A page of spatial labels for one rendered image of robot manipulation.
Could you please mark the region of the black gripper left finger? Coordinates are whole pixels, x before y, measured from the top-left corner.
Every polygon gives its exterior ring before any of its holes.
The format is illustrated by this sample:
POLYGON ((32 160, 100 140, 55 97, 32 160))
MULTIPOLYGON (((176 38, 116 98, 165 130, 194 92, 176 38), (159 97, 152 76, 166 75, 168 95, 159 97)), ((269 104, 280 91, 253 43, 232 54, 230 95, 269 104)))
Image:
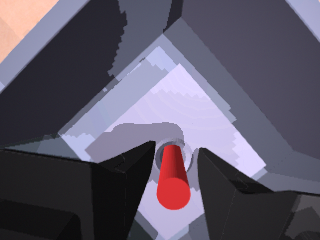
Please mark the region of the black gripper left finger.
POLYGON ((148 141, 97 164, 0 148, 0 199, 77 214, 82 240, 127 240, 155 147, 148 141))

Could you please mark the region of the red peg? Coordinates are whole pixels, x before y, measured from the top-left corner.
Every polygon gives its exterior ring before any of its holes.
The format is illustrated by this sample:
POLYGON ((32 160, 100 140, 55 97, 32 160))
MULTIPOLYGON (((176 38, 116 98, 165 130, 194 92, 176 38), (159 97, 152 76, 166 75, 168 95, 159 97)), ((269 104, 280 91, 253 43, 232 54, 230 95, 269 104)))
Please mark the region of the red peg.
POLYGON ((190 200, 191 192, 181 148, 177 145, 164 148, 156 194, 160 204, 171 210, 183 208, 190 200))

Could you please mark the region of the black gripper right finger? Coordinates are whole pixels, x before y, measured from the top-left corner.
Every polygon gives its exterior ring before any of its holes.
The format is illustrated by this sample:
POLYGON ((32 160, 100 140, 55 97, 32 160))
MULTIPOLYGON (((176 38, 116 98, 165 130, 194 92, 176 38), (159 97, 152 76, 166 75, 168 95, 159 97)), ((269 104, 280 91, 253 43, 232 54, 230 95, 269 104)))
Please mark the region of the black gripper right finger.
POLYGON ((296 240, 320 233, 320 194, 274 192, 200 147, 198 181, 209 240, 296 240))

